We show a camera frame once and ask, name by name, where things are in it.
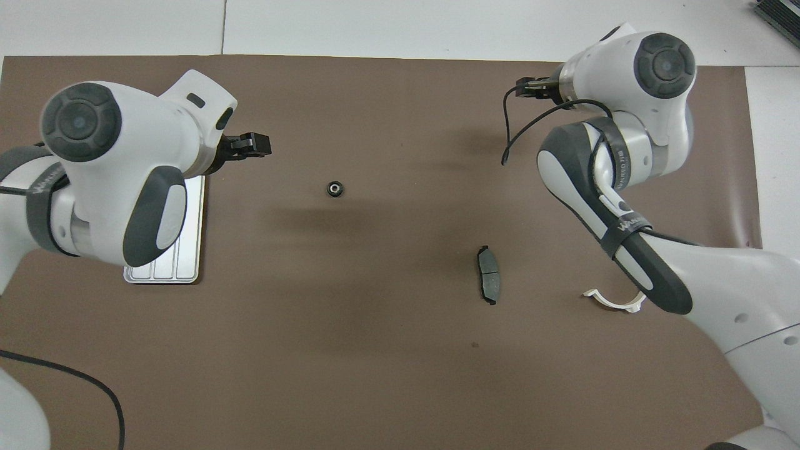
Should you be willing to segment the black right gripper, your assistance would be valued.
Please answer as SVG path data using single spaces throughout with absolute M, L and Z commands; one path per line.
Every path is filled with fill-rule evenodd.
M 516 81 L 516 97 L 564 101 L 556 77 L 521 77 Z

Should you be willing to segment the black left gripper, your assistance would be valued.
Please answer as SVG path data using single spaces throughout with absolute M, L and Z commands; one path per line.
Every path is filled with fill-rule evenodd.
M 217 172 L 225 162 L 248 158 L 263 158 L 272 154 L 271 138 L 256 132 L 240 136 L 222 136 L 214 152 L 214 159 L 206 168 L 206 175 Z

